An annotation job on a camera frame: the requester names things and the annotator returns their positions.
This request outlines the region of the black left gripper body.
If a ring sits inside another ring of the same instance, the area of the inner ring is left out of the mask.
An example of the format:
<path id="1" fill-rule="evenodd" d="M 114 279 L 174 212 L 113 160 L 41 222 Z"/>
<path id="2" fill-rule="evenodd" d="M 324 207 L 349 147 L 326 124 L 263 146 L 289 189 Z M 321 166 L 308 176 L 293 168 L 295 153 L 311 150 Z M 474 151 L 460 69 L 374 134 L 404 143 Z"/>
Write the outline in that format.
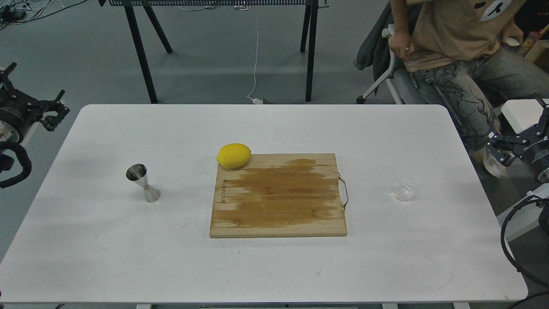
<path id="1" fill-rule="evenodd" d="M 6 88 L 1 88 L 0 107 L 0 141 L 29 143 L 38 128 L 37 117 L 45 111 L 45 100 L 15 90 L 11 94 Z"/>

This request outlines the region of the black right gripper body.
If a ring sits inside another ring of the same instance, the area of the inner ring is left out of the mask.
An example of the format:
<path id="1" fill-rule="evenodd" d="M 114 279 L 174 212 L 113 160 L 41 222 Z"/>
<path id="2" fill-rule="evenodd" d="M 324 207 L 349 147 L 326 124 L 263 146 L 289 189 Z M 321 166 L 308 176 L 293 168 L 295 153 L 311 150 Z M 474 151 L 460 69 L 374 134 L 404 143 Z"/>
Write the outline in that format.
<path id="1" fill-rule="evenodd" d="M 526 129 L 516 135 L 513 153 L 538 183 L 549 182 L 549 141 L 541 129 Z"/>

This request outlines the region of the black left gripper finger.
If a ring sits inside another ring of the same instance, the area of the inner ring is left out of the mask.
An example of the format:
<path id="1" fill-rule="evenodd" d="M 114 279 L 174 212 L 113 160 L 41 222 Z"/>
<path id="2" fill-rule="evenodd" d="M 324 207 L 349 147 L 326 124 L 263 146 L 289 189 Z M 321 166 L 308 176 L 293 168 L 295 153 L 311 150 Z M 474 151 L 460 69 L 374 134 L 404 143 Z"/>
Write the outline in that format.
<path id="1" fill-rule="evenodd" d="M 12 85 L 9 75 L 15 70 L 17 63 L 12 62 L 5 69 L 0 71 L 0 92 L 4 96 L 8 97 L 17 97 L 17 92 L 14 86 Z"/>
<path id="2" fill-rule="evenodd" d="M 57 126 L 63 121 L 63 119 L 65 119 L 67 114 L 70 112 L 70 109 L 61 102 L 64 94 L 65 90 L 62 89 L 59 94 L 57 94 L 55 99 L 41 100 L 39 102 L 39 108 L 42 113 L 39 122 L 49 132 L 55 131 Z"/>

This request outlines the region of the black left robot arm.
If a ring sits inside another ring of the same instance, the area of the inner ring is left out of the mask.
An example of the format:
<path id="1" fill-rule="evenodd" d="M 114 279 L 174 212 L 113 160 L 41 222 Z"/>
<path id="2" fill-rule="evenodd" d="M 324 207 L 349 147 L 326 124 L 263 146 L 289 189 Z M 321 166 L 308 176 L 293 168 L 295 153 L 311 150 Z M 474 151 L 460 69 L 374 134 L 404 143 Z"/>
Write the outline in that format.
<path id="1" fill-rule="evenodd" d="M 33 164 L 24 145 L 41 124 L 47 131 L 55 131 L 70 109 L 63 103 L 65 94 L 61 90 L 53 100 L 38 100 L 16 89 L 9 75 L 16 68 L 12 62 L 0 72 L 0 170 L 10 171 L 18 161 L 22 171 L 0 182 L 1 188 L 8 188 L 29 177 Z"/>

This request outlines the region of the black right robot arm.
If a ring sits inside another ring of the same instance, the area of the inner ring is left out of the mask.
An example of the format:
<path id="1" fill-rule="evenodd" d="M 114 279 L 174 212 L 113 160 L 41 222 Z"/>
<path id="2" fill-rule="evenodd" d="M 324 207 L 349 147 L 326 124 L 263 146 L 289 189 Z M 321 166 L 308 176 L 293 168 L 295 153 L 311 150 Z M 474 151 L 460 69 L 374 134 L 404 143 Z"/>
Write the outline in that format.
<path id="1" fill-rule="evenodd" d="M 501 245 L 506 258 L 525 278 L 548 287 L 548 280 L 530 272 L 510 252 L 510 243 L 532 231 L 548 239 L 548 100 L 535 95 L 532 99 L 509 100 L 501 108 L 509 123 L 510 133 L 491 133 L 488 150 L 496 166 L 508 167 L 521 162 L 538 187 L 529 191 L 497 219 L 501 227 Z"/>

